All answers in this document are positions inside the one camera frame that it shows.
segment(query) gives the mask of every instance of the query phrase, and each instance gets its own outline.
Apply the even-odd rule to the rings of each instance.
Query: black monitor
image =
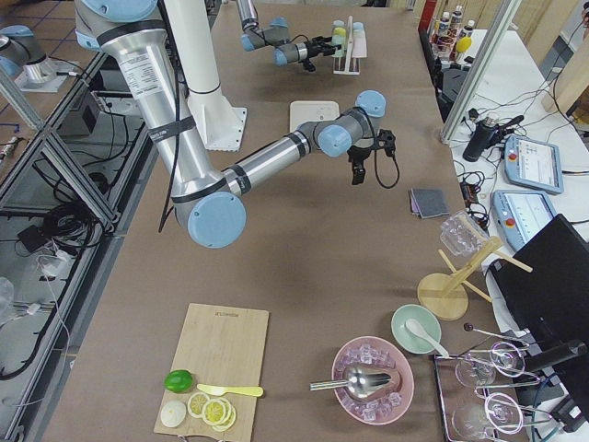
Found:
[[[530,330],[542,351],[572,340],[589,345],[589,244],[557,215],[514,257],[534,271],[507,262],[491,271],[517,325]],[[589,420],[589,355],[554,369]]]

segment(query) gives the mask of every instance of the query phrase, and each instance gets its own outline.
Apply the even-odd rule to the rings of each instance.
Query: device screen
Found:
[[[552,146],[520,140],[519,175],[525,180],[555,186],[554,149]]]
[[[550,210],[539,193],[506,193],[505,197],[524,243],[552,219]]]

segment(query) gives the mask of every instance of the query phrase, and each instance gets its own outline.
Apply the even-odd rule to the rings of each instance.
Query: sliced lemon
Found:
[[[198,391],[188,399],[188,414],[192,417],[202,417],[204,404],[211,398],[208,394]]]
[[[220,399],[210,399],[202,407],[202,419],[208,425],[223,423],[229,413],[231,408]]]
[[[159,414],[162,424],[168,428],[176,428],[186,417],[186,405],[180,401],[169,401],[164,404]]]
[[[231,405],[231,413],[223,425],[213,425],[213,430],[222,433],[233,426],[237,419],[237,412],[233,405]]]

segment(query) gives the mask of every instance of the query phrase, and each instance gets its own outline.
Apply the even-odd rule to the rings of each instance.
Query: wooden cutting board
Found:
[[[196,382],[202,384],[259,385],[269,316],[270,313],[264,310],[189,304],[170,371],[186,369]],[[164,390],[159,410],[171,400],[186,403],[193,392],[177,394]],[[249,442],[257,399],[231,393],[225,397],[236,408],[237,419],[224,433],[214,431],[202,419],[189,414],[180,426],[167,428],[161,423],[159,413],[154,431],[165,435],[209,436],[215,440]]]

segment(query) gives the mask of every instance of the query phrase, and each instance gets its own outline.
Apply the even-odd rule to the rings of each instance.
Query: red object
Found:
[[[423,5],[422,17],[420,18],[420,24],[417,27],[418,31],[427,30],[432,22],[433,11],[435,11],[435,4],[437,0],[426,0]]]

